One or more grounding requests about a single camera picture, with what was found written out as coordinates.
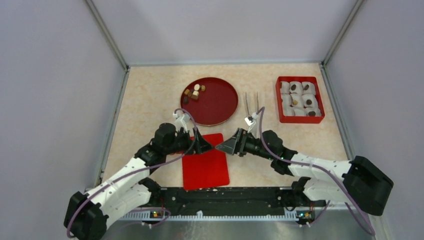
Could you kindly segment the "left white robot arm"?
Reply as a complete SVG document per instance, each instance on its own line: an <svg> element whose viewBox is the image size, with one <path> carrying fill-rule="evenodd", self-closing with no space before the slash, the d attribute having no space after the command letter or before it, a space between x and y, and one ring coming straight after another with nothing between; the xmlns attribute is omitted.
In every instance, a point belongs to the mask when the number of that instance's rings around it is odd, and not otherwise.
<svg viewBox="0 0 424 240"><path fill-rule="evenodd" d="M67 206L64 227L68 238L100 240L119 218L138 206L160 202L160 186L149 178L168 164L168 155L201 155L214 149L197 128L194 135L183 127L162 123L149 143L106 182L86 192L77 191Z"/></svg>

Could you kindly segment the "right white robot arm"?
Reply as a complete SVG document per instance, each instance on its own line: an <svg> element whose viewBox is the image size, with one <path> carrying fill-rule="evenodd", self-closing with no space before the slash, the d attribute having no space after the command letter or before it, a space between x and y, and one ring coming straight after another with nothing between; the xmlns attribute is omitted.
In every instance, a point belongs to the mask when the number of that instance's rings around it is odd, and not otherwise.
<svg viewBox="0 0 424 240"><path fill-rule="evenodd" d="M293 200L299 206L307 206L311 201L340 202L381 216L394 186L394 182L366 157L337 161L308 156L285 147L272 130L254 137L239 128L216 149L229 155L251 154L268 159L280 175L298 177L292 189Z"/></svg>

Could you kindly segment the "red rectangular lid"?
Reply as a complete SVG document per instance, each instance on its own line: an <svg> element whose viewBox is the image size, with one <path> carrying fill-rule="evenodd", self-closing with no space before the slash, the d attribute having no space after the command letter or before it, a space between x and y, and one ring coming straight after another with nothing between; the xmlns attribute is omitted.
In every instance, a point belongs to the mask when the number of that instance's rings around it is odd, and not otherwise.
<svg viewBox="0 0 424 240"><path fill-rule="evenodd" d="M183 189L186 191L227 186L230 175L227 155L217 149L182 158Z"/></svg>

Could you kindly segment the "metal tongs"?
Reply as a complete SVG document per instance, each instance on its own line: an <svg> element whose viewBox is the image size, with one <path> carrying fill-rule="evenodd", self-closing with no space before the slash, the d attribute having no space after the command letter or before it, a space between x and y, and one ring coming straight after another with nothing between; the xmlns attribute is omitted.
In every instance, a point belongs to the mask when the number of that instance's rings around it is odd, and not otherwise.
<svg viewBox="0 0 424 240"><path fill-rule="evenodd" d="M259 127L259 96L258 92L254 95L245 92L244 93L244 107L245 107L245 118L244 121L248 126L247 131L254 137L258 134Z"/></svg>

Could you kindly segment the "round dark red tray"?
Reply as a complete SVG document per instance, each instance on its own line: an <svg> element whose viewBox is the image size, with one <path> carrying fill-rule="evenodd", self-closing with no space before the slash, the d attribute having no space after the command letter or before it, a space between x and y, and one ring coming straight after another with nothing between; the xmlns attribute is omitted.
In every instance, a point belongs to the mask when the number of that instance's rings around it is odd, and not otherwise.
<svg viewBox="0 0 424 240"><path fill-rule="evenodd" d="M203 77L189 83L180 94L180 107L196 124L216 126L229 120L239 105L239 95L229 82L218 77Z"/></svg>

